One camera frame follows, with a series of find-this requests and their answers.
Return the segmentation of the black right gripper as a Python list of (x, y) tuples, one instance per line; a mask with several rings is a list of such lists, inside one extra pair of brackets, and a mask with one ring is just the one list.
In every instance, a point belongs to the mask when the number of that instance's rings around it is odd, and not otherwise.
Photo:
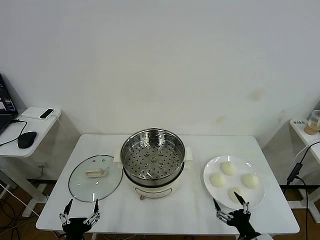
[(243, 209), (238, 209), (230, 212), (229, 214), (222, 211), (218, 202), (213, 199), (214, 207), (216, 210), (216, 217), (222, 222), (227, 223), (229, 226), (235, 227), (239, 232), (240, 238), (255, 238), (260, 235), (259, 232), (255, 231), (250, 224), (250, 203), (245, 201), (244, 198), (237, 192), (233, 192), (236, 199), (242, 205)]

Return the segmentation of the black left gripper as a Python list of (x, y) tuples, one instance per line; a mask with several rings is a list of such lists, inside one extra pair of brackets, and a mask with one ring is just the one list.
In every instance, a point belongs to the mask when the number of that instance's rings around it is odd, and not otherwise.
[(95, 225), (100, 219), (99, 200), (95, 200), (93, 213), (88, 217), (73, 217), (69, 219), (69, 213), (73, 199), (65, 206), (63, 212), (59, 214), (62, 229), (65, 232), (66, 240), (84, 240), (84, 234), (88, 231), (88, 225)]

